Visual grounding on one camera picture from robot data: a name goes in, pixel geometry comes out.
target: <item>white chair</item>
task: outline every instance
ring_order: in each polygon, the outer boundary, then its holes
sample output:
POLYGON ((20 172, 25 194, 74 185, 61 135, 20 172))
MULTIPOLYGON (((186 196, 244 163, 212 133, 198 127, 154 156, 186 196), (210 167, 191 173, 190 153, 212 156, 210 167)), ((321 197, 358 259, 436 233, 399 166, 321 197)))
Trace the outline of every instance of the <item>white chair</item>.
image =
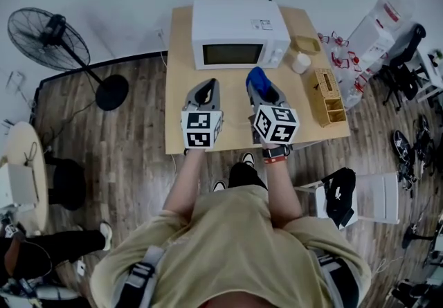
MULTIPOLYGON (((304 185, 301 188, 295 187, 297 191, 310 192, 315 194, 317 217, 328 218, 326 213, 325 188, 321 181, 304 185)), ((358 219, 364 221, 374 221, 379 223, 398 224, 399 220, 399 188, 397 173, 357 175, 356 187, 352 193, 352 209, 354 214, 346 226, 357 222, 358 219), (366 183, 367 189, 372 193, 373 215, 371 217, 360 216, 358 211, 358 191, 359 186, 366 183)))

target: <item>sneaker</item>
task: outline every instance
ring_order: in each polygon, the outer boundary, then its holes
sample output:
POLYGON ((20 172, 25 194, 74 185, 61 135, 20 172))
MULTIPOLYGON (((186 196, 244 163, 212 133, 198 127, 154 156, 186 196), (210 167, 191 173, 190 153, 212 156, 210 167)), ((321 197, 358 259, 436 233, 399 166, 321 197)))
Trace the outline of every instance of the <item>sneaker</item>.
POLYGON ((102 223, 100 223, 100 233, 102 233, 103 237, 105 237, 105 247, 102 250, 103 251, 110 251, 111 250, 111 240, 112 240, 111 226, 108 223, 103 221, 102 223))
POLYGON ((222 191, 224 189, 226 189, 226 184, 224 183, 224 181, 218 181, 213 187, 213 192, 222 191))
POLYGON ((246 163, 247 165, 254 167, 255 159, 252 153, 245 153, 242 158, 242 163, 246 163))

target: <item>office chair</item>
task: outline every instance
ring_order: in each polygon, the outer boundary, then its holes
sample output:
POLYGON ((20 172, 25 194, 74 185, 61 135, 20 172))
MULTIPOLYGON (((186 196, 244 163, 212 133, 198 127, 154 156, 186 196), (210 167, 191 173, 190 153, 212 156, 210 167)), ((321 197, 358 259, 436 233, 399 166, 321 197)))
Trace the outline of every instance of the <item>office chair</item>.
POLYGON ((424 72, 424 68, 422 67, 418 71, 409 71, 405 63, 413 58, 419 43, 425 37, 426 31, 424 27, 420 24, 415 25, 409 45, 402 53, 391 59, 389 66, 381 68, 377 77, 389 88, 388 96, 383 101, 383 105, 386 105, 391 95, 394 94, 399 104, 395 111, 399 111, 401 109, 399 92, 402 92, 408 100, 412 100, 417 95, 418 86, 422 86, 418 74, 424 72))

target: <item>white microwave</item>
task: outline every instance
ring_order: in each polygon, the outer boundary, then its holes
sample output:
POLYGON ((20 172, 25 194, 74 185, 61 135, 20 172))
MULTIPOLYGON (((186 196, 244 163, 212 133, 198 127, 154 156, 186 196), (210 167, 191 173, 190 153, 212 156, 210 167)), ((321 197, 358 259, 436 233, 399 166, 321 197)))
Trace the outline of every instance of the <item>white microwave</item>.
POLYGON ((266 0, 196 0, 196 69, 278 68, 291 39, 279 7, 266 0))

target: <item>cup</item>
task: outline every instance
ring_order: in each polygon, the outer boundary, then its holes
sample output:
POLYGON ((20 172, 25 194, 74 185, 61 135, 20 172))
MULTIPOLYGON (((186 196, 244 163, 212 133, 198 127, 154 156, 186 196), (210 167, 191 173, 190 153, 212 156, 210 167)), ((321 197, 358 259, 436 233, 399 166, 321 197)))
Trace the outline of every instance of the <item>cup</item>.
POLYGON ((303 74, 309 66, 311 66, 311 59, 309 56, 304 53, 299 53, 292 64, 292 70, 298 74, 303 74))

